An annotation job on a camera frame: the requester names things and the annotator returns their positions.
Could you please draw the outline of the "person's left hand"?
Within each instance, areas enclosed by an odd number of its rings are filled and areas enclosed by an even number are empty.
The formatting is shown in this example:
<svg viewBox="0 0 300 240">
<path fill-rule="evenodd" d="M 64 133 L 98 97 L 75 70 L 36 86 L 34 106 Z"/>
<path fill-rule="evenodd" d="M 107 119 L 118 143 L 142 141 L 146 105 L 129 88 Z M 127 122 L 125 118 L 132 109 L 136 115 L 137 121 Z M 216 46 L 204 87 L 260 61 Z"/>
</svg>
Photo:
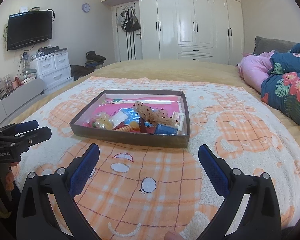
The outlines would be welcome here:
<svg viewBox="0 0 300 240">
<path fill-rule="evenodd" d="M 14 189 L 14 175 L 9 163 L 0 163 L 0 194 Z"/>
</svg>

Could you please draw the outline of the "person's right hand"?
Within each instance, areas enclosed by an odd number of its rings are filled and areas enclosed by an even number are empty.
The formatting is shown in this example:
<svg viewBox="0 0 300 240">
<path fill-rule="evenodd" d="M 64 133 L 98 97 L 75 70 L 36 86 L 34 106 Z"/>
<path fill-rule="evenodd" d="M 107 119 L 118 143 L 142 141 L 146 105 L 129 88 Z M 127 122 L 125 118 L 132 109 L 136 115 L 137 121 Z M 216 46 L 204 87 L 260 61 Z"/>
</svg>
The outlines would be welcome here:
<svg viewBox="0 0 300 240">
<path fill-rule="evenodd" d="M 175 231 L 168 231 L 164 235 L 164 240 L 184 240 L 184 238 Z"/>
</svg>

